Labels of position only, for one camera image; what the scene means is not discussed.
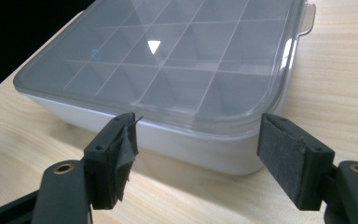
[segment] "black clamp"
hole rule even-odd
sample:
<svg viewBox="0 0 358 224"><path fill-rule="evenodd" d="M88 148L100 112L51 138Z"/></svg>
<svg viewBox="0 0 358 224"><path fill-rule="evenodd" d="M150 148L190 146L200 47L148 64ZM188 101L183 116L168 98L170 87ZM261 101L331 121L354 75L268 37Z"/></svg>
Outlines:
<svg viewBox="0 0 358 224"><path fill-rule="evenodd" d="M89 143L81 161L61 161L43 174L40 189L0 207L0 223L92 223L91 209L122 200L138 154L133 113L113 118Z"/></svg>
<svg viewBox="0 0 358 224"><path fill-rule="evenodd" d="M257 155L299 210L318 211L325 201L325 223L358 223L358 161L334 166L334 150L270 114L262 117Z"/></svg>

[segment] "table surface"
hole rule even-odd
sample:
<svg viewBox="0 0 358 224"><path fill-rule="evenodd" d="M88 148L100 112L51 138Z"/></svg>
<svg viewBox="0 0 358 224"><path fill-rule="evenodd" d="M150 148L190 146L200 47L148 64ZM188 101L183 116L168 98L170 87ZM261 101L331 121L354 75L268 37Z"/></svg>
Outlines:
<svg viewBox="0 0 358 224"><path fill-rule="evenodd" d="M335 165L358 161L358 0L313 2L282 115L334 149ZM17 71L0 85L0 206L37 190L51 164L80 159L96 134L17 93ZM221 175L141 150L130 180L94 223L324 223L323 211L297 211L266 168Z"/></svg>

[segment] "plastic storage container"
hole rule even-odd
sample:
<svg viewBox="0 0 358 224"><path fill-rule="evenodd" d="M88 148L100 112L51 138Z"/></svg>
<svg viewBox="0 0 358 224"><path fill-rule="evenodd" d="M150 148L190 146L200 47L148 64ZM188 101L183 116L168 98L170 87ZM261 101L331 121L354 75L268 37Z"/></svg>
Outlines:
<svg viewBox="0 0 358 224"><path fill-rule="evenodd" d="M113 116L135 112L144 117L141 148L246 175L261 167L260 117L282 110L310 6L97 0L20 70L14 85L94 132ZM314 10L308 15L313 21Z"/></svg>

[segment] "black foam pad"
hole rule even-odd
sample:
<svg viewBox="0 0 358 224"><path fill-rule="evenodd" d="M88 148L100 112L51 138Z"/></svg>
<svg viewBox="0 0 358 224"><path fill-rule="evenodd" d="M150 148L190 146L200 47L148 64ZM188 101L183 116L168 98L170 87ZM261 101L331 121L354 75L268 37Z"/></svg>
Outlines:
<svg viewBox="0 0 358 224"><path fill-rule="evenodd" d="M264 114L257 155L300 210L319 210L318 186L331 171L334 151L292 121Z"/></svg>
<svg viewBox="0 0 358 224"><path fill-rule="evenodd" d="M112 209L123 199L135 156L136 123L133 113L112 119L84 151L86 171L92 183L92 207Z"/></svg>

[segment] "clear plastic lid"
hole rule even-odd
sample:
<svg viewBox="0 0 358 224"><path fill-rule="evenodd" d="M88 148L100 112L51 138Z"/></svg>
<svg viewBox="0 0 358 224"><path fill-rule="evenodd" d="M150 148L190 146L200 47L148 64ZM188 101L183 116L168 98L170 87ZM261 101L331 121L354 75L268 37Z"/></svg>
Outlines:
<svg viewBox="0 0 358 224"><path fill-rule="evenodd" d="M14 84L176 131L241 136L281 97L304 3L96 1Z"/></svg>

